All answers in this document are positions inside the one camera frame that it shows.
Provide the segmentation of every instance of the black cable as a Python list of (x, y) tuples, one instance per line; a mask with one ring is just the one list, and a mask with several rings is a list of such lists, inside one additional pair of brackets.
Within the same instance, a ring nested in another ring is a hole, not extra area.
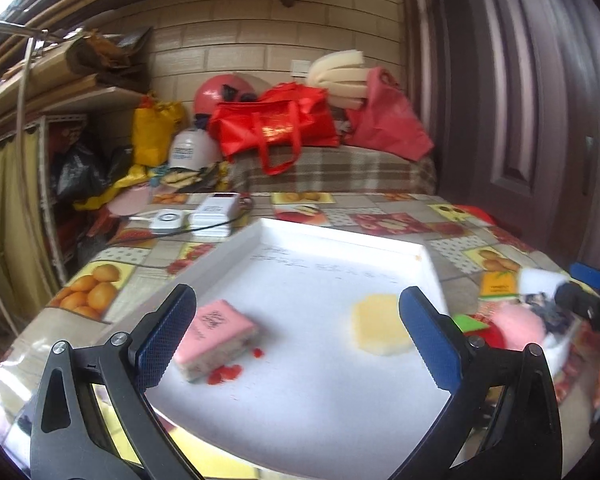
[(147, 240), (153, 240), (154, 238), (164, 238), (167, 236), (177, 236), (177, 235), (183, 235), (186, 233), (195, 233), (198, 231), (204, 231), (205, 229), (213, 229), (215, 227), (222, 227), (223, 225), (227, 225), (227, 224), (232, 224), (233, 222), (237, 222), (238, 220), (242, 219), (245, 215), (247, 215), (248, 213), (250, 213), (253, 210), (253, 200), (251, 198), (249, 199), (242, 199), (244, 202), (243, 203), (248, 203), (248, 206), (242, 210), (242, 212), (235, 218), (232, 218), (231, 220), (225, 220), (224, 222), (221, 222), (219, 224), (213, 224), (213, 225), (207, 225), (204, 227), (194, 227), (191, 229), (181, 229), (179, 231), (173, 231), (171, 233), (160, 233), (160, 234), (152, 234), (151, 236), (144, 236), (144, 237), (138, 237), (138, 238), (128, 238), (126, 240), (120, 240), (119, 242), (108, 242), (105, 247), (113, 247), (119, 244), (129, 244), (129, 243), (133, 243), (133, 242), (145, 242)]

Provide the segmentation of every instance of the red plastic bag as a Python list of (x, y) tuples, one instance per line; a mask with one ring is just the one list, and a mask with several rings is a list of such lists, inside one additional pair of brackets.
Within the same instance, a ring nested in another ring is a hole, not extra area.
[(366, 88), (366, 104), (360, 110), (347, 110), (353, 133), (344, 143), (416, 162), (429, 153), (433, 142), (391, 74), (382, 67), (371, 69)]
[[(326, 90), (282, 83), (254, 103), (219, 103), (208, 122), (209, 135), (229, 160), (235, 153), (258, 150), (262, 169), (275, 175), (288, 170), (304, 146), (338, 146)], [(269, 165), (269, 144), (291, 144), (291, 160)]]

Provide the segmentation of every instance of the blue gripper pad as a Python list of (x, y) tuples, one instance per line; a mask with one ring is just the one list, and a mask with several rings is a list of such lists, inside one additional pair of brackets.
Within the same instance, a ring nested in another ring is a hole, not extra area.
[(435, 309), (417, 286), (403, 290), (398, 309), (436, 385), (453, 395), (462, 380), (463, 353), (468, 354), (462, 332), (449, 316)]
[(196, 293), (190, 286), (179, 284), (133, 330), (131, 338), (139, 346), (134, 348), (132, 343), (129, 355), (135, 363), (135, 384), (140, 393), (158, 385), (195, 314)]
[(586, 283), (591, 288), (600, 290), (600, 270), (588, 265), (575, 262), (569, 267), (569, 274), (572, 278)]

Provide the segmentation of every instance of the yellow bag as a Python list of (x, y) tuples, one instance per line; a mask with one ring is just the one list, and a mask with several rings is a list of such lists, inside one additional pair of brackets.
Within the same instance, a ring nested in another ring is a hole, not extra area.
[(173, 134), (184, 119), (181, 102), (163, 103), (144, 96), (134, 111), (134, 163), (154, 168), (166, 162)]
[(144, 166), (134, 164), (129, 168), (129, 171), (124, 177), (107, 187), (100, 196), (92, 196), (87, 200), (78, 200), (77, 202), (74, 202), (74, 209), (76, 211), (95, 211), (96, 209), (100, 209), (105, 204), (111, 202), (125, 187), (142, 184), (143, 182), (147, 182), (150, 178), (151, 175), (147, 173)]

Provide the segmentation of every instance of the pink frosting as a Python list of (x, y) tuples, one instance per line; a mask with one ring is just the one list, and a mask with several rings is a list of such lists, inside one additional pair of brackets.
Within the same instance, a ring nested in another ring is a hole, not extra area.
[(255, 328), (247, 317), (225, 300), (214, 301), (198, 307), (173, 358), (179, 365), (186, 364), (245, 332), (253, 332)]
[(528, 343), (544, 341), (542, 319), (522, 305), (504, 304), (491, 315), (491, 321), (502, 332), (509, 350), (523, 350)]

